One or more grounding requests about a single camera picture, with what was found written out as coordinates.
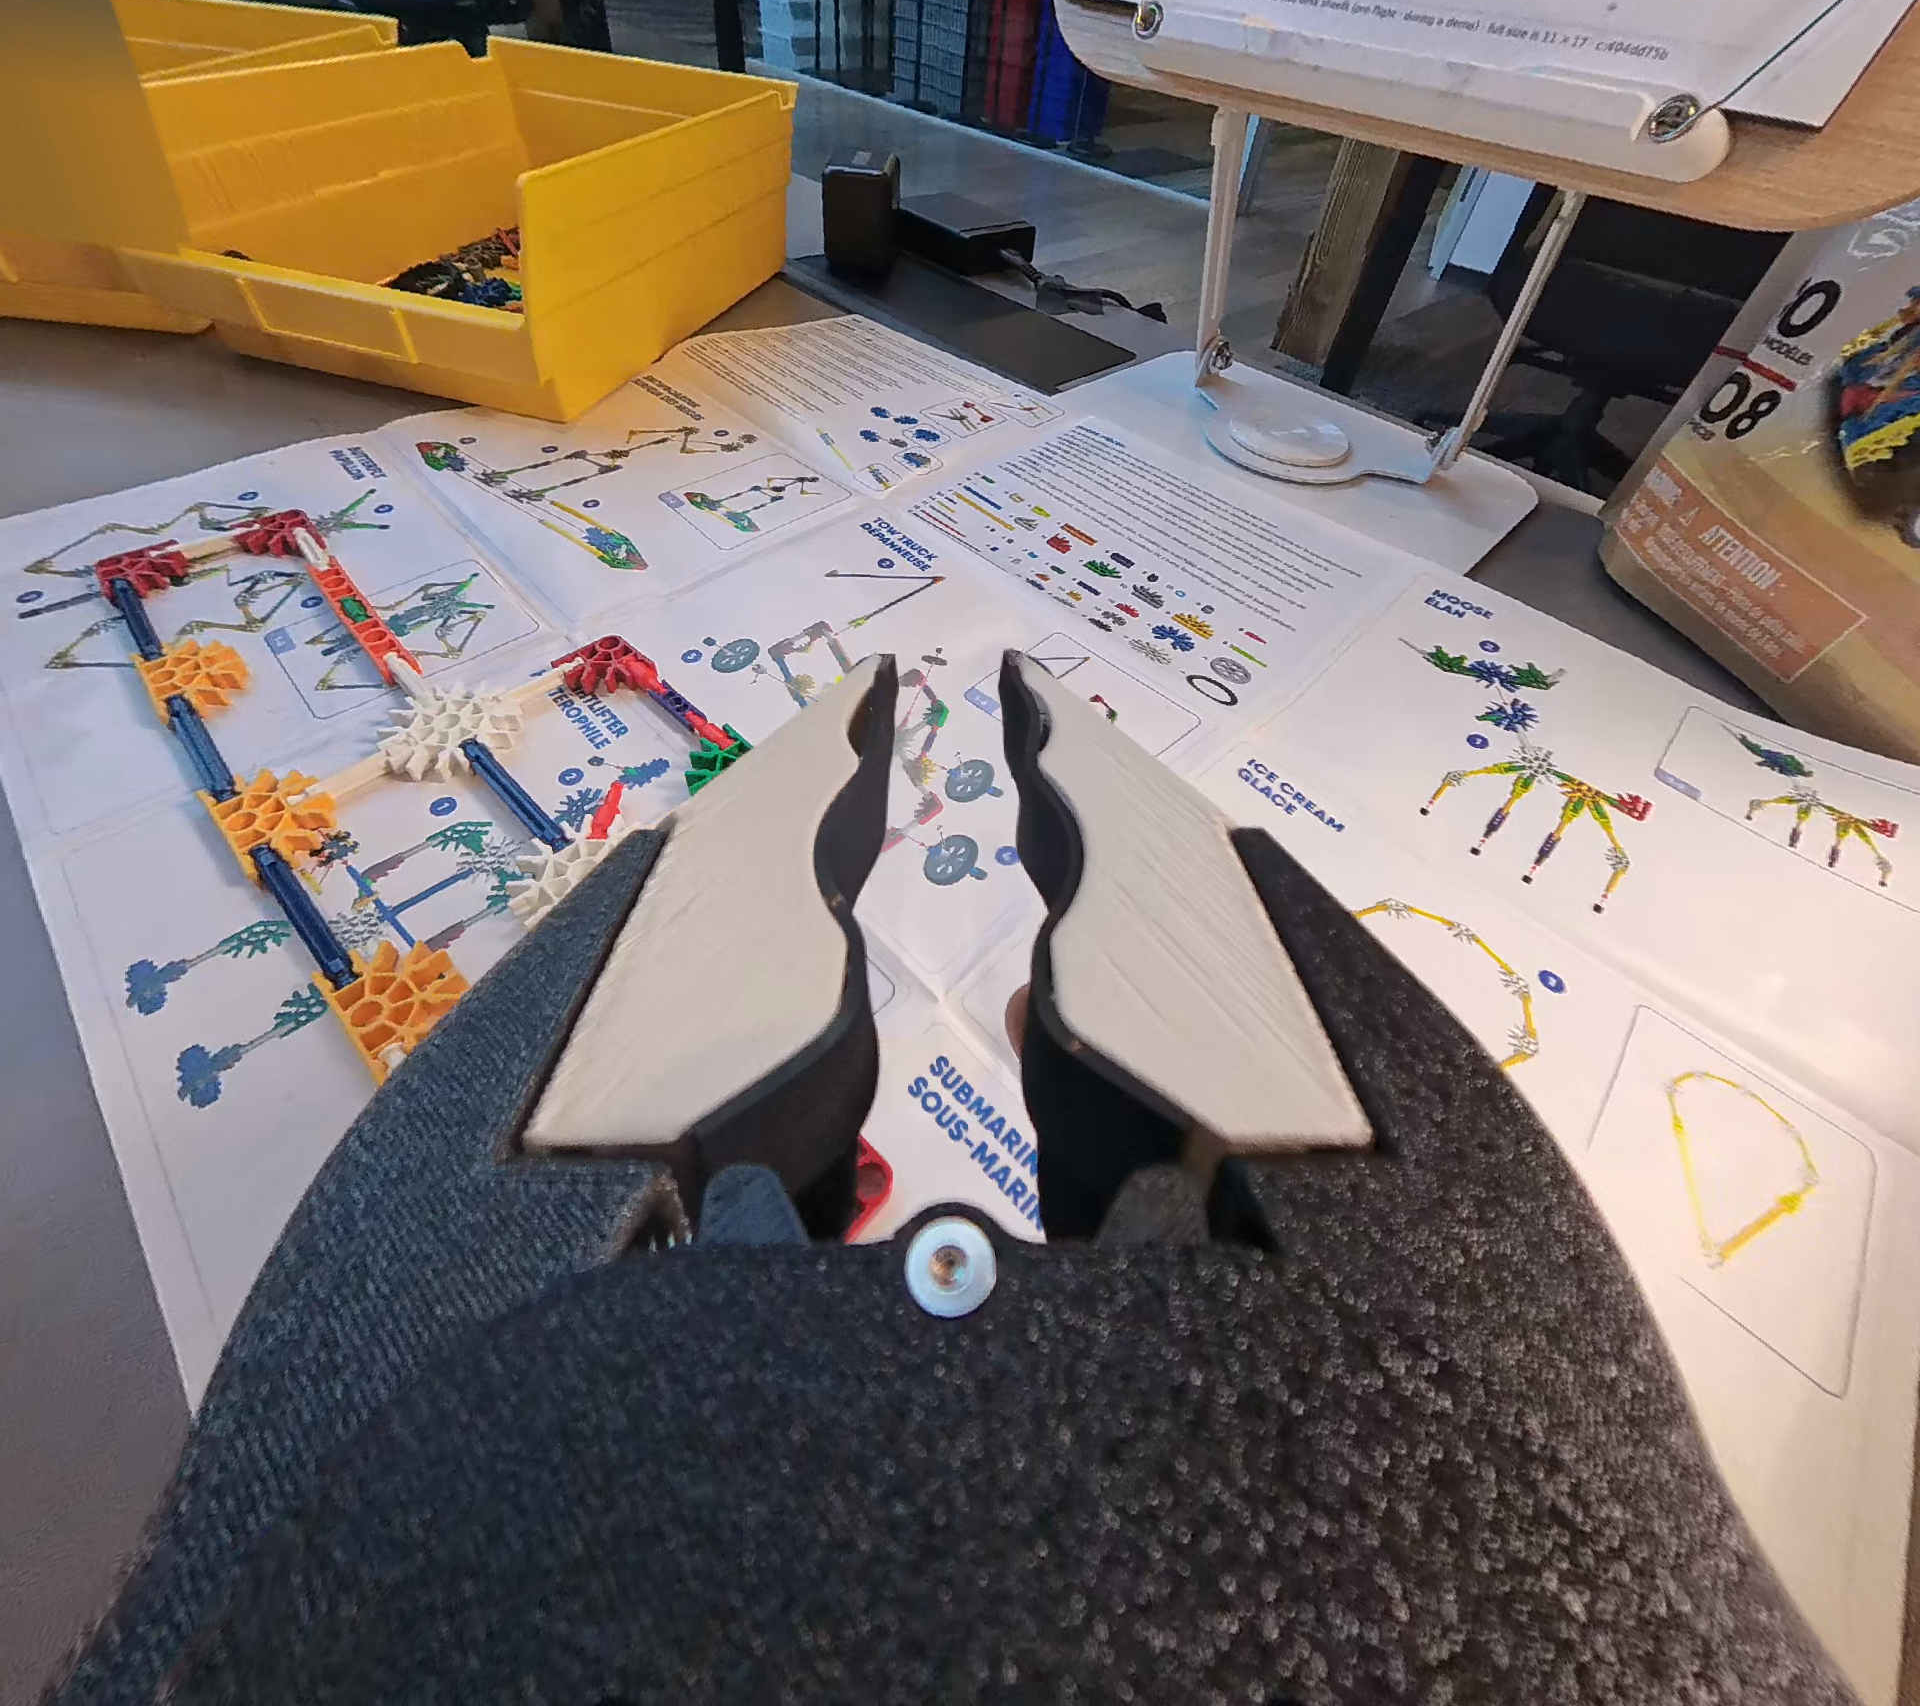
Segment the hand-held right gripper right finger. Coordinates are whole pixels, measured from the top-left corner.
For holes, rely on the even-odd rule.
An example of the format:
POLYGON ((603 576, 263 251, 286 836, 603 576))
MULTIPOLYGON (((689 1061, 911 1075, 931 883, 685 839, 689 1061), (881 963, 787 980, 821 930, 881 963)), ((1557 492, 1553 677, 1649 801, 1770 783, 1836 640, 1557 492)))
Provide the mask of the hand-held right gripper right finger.
POLYGON ((1020 1090, 1049 1223, 1142 1170, 1371 1149, 1235 827, 1024 653, 1002 661, 1018 850, 1045 904, 1020 1090))

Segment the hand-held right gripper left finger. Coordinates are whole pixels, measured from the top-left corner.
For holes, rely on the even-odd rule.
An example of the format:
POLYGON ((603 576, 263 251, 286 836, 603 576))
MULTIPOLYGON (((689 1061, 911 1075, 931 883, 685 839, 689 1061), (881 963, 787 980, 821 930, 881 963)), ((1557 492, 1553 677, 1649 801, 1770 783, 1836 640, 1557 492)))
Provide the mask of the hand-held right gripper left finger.
POLYGON ((765 1166, 848 1230, 877 1086, 854 905, 884 831, 894 658, 866 658, 677 810, 532 1109, 534 1153, 634 1153, 699 1214, 765 1166))

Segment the colourful rod connector toy model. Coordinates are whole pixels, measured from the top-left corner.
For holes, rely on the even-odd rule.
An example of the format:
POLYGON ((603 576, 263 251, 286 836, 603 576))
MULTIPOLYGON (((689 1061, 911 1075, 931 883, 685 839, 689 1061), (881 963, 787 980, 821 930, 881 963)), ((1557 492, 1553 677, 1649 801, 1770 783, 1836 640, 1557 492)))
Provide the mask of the colourful rod connector toy model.
MULTIPOLYGON (((419 673, 414 653, 357 590, 351 573, 301 514, 259 517, 191 548, 152 544, 120 553, 93 568, 102 599, 119 613, 134 649, 134 666, 167 736, 197 775, 208 823, 242 876, 261 886, 311 958, 308 1000, 329 1012, 375 1082, 388 1082, 449 1016, 470 983, 441 946, 419 941, 345 938, 325 905, 320 876, 345 862, 348 839, 340 806, 348 795, 381 783, 478 783, 500 812, 508 812, 530 842, 504 889, 504 904, 526 932, 551 924, 591 886, 611 889, 611 941, 623 930, 637 894, 674 823, 666 816, 645 831, 623 816, 626 787, 611 783, 595 816, 569 827, 543 806, 517 777, 511 757, 525 725, 551 691, 584 705, 593 695, 637 691, 654 699, 692 739, 685 765, 689 798, 719 783, 736 762, 754 754, 746 742, 692 707, 670 687, 658 664, 621 638, 574 649, 526 683, 467 691, 437 687, 419 673), (156 635, 148 602, 183 585, 202 559, 242 553, 296 555, 353 646, 399 691, 393 725, 370 757, 340 777, 316 783, 301 775, 261 769, 242 779, 208 729, 208 720, 249 687, 249 670, 224 646, 202 646, 156 635)), ((522 1120, 522 1137, 551 1075, 574 1022, 611 953, 611 941, 586 963, 586 983, 562 1001, 560 1035, 534 1048, 534 1101, 522 1120)), ((857 1153, 857 1208, 848 1230, 807 1230, 811 1238, 842 1241, 861 1215, 866 1171, 861 1137, 857 1153)))

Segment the pile of toy rods and connectors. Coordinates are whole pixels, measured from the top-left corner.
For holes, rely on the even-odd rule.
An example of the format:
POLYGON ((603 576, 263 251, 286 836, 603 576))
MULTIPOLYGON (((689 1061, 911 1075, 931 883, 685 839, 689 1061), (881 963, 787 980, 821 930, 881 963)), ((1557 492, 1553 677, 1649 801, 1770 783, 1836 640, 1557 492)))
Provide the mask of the pile of toy rods and connectors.
POLYGON ((470 307, 522 313, 522 280, 522 234, 518 228, 500 228, 393 274, 383 280, 383 289, 470 307))

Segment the yellow plastic bin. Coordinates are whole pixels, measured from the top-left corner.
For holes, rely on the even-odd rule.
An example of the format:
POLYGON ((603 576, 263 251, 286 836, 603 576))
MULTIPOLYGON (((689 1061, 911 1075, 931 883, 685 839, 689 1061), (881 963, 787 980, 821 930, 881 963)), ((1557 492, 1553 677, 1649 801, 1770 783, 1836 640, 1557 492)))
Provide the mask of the yellow plastic bin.
POLYGON ((237 352, 569 422, 780 274, 796 96, 518 40, 167 79, 187 243, 120 260, 237 352), (522 313, 383 289, 500 228, 522 313))
MULTIPOLYGON (((252 0, 111 0, 145 86, 197 73, 246 73, 399 48, 381 15, 333 15, 252 0)), ((4 234, 4 315, 197 334, 207 318, 134 289, 108 244, 4 234)))

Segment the toy building instruction sheet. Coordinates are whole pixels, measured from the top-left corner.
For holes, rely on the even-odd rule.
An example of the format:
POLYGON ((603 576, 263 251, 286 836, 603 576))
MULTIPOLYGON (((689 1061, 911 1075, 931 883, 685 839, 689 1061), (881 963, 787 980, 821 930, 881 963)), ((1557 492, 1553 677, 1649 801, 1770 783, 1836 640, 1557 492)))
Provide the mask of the toy building instruction sheet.
POLYGON ((1134 414, 961 369, 870 322, 719 333, 580 422, 227 366, 325 429, 160 476, 78 393, 4 425, 4 779, 196 1408, 298 1190, 370 1098, 319 971, 238 872, 138 677, 97 563, 187 559, 160 643, 237 666, 211 742, 301 771, 294 860, 344 946, 518 938, 534 836, 452 745, 379 765, 399 690, 296 555, 312 518, 433 687, 530 687, 508 775, 570 842, 682 806, 692 736, 569 691, 623 640, 752 745, 870 653, 899 661, 861 901, 887 1065, 881 1238, 965 1197, 1035 1238, 1002 1011, 1043 905, 1016 849, 999 661, 1286 846, 1514 1079, 1592 1181, 1717 1462, 1851 1687, 1918 1696, 1918 771, 1793 734, 1413 557, 1319 526, 1134 414))

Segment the white round disc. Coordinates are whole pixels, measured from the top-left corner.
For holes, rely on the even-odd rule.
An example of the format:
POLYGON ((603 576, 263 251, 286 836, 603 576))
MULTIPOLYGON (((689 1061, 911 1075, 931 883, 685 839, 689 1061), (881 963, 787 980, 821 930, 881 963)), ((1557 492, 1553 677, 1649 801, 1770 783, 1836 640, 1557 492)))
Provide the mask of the white round disc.
POLYGON ((1470 572, 1540 505, 1522 473, 1475 452, 1459 455, 1433 480, 1368 476, 1371 466, 1397 461, 1426 473, 1426 436, 1291 376, 1238 366, 1208 389, 1217 410, 1194 389, 1191 354, 1169 352, 1075 385, 1058 403, 1069 418, 1095 418, 1130 446, 1153 448, 1164 461, 1258 505, 1261 514, 1282 505, 1317 514, 1453 573, 1470 572), (1306 469, 1276 478, 1238 466, 1213 448, 1213 436, 1224 436, 1241 418, 1342 429, 1353 455, 1331 480, 1306 469))

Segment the flat dark device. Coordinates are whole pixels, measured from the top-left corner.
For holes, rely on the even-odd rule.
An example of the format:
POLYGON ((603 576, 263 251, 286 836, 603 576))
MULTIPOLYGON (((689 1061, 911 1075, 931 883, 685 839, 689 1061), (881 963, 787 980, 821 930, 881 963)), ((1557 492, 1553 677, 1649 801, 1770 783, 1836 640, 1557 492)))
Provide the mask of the flat dark device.
POLYGON ((1062 395, 1072 385, 1139 359, 1128 345, 911 255, 894 259, 884 277, 844 277, 825 255, 800 255, 784 265, 781 277, 817 299, 898 328, 1043 395, 1062 395))

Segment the construction toy box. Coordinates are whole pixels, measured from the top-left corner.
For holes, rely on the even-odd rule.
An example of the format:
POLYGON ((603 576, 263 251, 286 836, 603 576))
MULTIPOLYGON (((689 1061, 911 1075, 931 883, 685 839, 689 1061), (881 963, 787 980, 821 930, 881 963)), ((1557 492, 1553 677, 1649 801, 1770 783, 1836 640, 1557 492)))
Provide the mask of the construction toy box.
POLYGON ((1607 573, 1777 717, 1918 761, 1918 204, 1791 236, 1605 509, 1607 573))

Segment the black box device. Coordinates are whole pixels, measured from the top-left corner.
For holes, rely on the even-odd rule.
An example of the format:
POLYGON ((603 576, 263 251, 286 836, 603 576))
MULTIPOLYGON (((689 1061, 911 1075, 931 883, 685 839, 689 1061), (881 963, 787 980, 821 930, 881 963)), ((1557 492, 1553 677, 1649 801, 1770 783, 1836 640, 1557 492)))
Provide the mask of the black box device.
POLYGON ((824 164, 824 255, 842 280, 876 286, 899 252, 899 153, 859 147, 824 164))

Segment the black power adapter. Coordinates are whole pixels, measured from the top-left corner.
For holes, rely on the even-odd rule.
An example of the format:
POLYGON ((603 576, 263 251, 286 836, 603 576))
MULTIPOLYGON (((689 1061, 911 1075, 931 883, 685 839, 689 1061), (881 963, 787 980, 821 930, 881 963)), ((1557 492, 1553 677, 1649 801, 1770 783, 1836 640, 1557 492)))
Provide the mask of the black power adapter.
POLYGON ((999 214, 961 192, 918 192, 894 208, 899 252, 935 265, 961 277, 988 277, 1016 265, 1031 265, 1035 223, 999 214))

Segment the stack of coloured boxes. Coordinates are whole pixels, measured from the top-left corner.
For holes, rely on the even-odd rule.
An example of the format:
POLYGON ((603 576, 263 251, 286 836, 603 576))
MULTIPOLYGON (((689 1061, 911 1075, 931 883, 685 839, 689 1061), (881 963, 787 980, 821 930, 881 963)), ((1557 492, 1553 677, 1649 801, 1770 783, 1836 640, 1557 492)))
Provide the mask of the stack of coloured boxes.
POLYGON ((965 123, 1036 149, 1105 156, 1112 88, 1066 48, 1054 0, 968 0, 965 123))

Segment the white stand frame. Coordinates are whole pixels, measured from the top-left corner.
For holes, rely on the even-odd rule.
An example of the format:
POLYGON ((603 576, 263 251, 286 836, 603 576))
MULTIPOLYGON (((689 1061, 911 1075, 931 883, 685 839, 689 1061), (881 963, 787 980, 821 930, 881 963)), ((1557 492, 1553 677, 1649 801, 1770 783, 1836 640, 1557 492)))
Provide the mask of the white stand frame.
MULTIPOLYGON (((1328 40, 1254 15, 1199 7, 1139 7, 1139 40, 1160 73, 1226 84, 1264 103, 1379 116, 1404 129, 1485 141, 1579 164, 1614 164, 1666 184, 1693 184, 1732 153, 1725 111, 1690 94, 1658 96, 1553 67, 1500 70, 1435 53, 1328 40)), ((1249 111, 1217 108, 1213 121, 1213 188, 1202 273, 1194 389, 1213 410, 1208 441, 1232 463, 1300 487, 1342 487, 1379 478, 1424 487, 1453 469, 1485 421, 1497 376, 1514 354, 1525 315, 1557 260, 1585 204, 1571 192, 1549 223, 1522 304, 1505 322, 1475 395, 1453 429, 1416 451, 1404 429, 1338 429, 1306 418, 1294 403, 1254 399, 1232 376, 1235 354, 1220 315, 1238 226, 1238 164, 1245 153, 1249 111)))

